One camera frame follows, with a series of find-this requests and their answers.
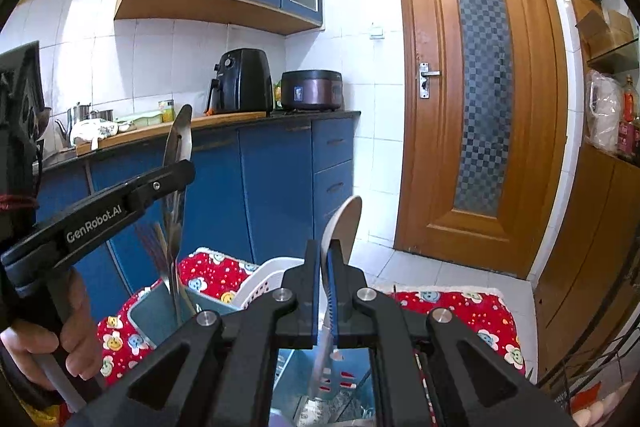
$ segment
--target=door lock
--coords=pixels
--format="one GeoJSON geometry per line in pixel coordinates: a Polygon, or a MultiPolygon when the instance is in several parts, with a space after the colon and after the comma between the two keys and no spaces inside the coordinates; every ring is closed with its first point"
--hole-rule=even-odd
{"type": "Polygon", "coordinates": [[[418,92],[420,98],[429,98],[429,83],[432,76],[440,76],[439,71],[430,71],[428,62],[418,64],[418,92]]]}

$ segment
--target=wooden cutting board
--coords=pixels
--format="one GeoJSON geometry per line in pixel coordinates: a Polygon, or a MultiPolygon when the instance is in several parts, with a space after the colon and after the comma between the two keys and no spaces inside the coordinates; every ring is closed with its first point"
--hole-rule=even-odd
{"type": "MultiPolygon", "coordinates": [[[[191,120],[191,129],[202,129],[207,127],[215,127],[217,125],[229,124],[234,122],[243,122],[250,120],[259,120],[260,118],[266,118],[267,114],[264,111],[257,112],[234,112],[226,114],[215,114],[213,116],[199,116],[191,120]]],[[[122,145],[125,143],[135,142],[138,140],[145,140],[154,136],[166,136],[169,134],[172,122],[159,123],[157,125],[149,125],[136,129],[135,131],[118,133],[115,136],[105,138],[104,140],[98,140],[98,150],[108,149],[116,145],[122,145]]],[[[76,155],[82,156],[91,152],[90,143],[82,143],[76,147],[76,155]]]]}

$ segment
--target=drawer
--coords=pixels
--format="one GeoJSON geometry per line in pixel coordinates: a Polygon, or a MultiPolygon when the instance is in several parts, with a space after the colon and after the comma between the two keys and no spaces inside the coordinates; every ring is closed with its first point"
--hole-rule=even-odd
{"type": "Polygon", "coordinates": [[[353,193],[353,161],[314,174],[314,237],[320,239],[327,222],[353,193]]]}
{"type": "Polygon", "coordinates": [[[353,119],[316,120],[312,131],[314,172],[353,158],[353,119]]]}

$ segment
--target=white plastic basket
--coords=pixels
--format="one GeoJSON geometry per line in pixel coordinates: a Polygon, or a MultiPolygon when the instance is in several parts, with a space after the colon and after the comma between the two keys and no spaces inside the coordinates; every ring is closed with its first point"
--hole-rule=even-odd
{"type": "Polygon", "coordinates": [[[246,308],[263,293],[280,288],[284,272],[303,263],[304,260],[297,257],[275,257],[268,260],[242,283],[230,304],[241,309],[246,308]]]}

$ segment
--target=door frame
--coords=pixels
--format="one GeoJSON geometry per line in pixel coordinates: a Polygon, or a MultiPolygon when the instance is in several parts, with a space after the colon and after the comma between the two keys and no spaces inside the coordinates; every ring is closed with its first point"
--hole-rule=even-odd
{"type": "MultiPolygon", "coordinates": [[[[413,0],[400,0],[402,9],[402,34],[404,37],[404,143],[402,146],[402,179],[400,185],[400,200],[398,205],[398,220],[396,222],[396,236],[394,239],[394,249],[412,251],[413,247],[407,238],[408,217],[410,211],[410,191],[414,175],[415,162],[415,141],[417,133],[415,131],[417,113],[417,54],[415,46],[414,28],[414,6],[413,0]]],[[[552,161],[550,166],[549,183],[546,186],[545,198],[542,206],[542,213],[539,222],[536,224],[535,251],[530,255],[530,266],[532,266],[543,235],[548,225],[551,210],[556,199],[558,182],[562,169],[562,159],[564,157],[564,146],[566,143],[566,123],[568,114],[568,77],[566,66],[566,52],[564,48],[564,36],[562,34],[562,23],[558,4],[556,0],[546,0],[555,49],[556,62],[556,131],[554,134],[554,145],[552,161]]]]}

